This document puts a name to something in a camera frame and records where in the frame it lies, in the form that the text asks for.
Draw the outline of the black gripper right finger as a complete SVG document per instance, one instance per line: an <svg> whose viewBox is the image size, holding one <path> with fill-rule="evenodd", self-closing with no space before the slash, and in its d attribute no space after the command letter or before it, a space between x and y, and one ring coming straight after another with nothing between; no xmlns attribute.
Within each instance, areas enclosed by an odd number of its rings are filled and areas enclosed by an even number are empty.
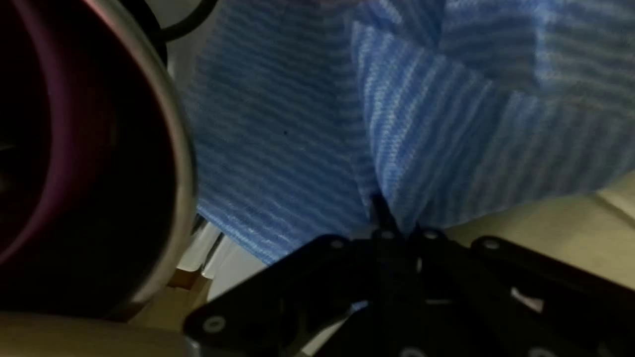
<svg viewBox="0 0 635 357"><path fill-rule="evenodd" d="M469 246L419 228L409 246L441 276L490 357L635 357L635 292L498 236Z"/></svg>

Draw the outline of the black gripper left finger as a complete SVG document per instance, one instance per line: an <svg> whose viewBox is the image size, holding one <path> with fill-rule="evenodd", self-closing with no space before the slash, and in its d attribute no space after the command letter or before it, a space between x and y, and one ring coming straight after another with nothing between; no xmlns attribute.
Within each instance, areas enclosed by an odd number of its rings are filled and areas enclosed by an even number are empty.
<svg viewBox="0 0 635 357"><path fill-rule="evenodd" d="M338 321L316 357L381 357L379 248L326 234L264 268L185 319L191 357L296 357Z"/></svg>

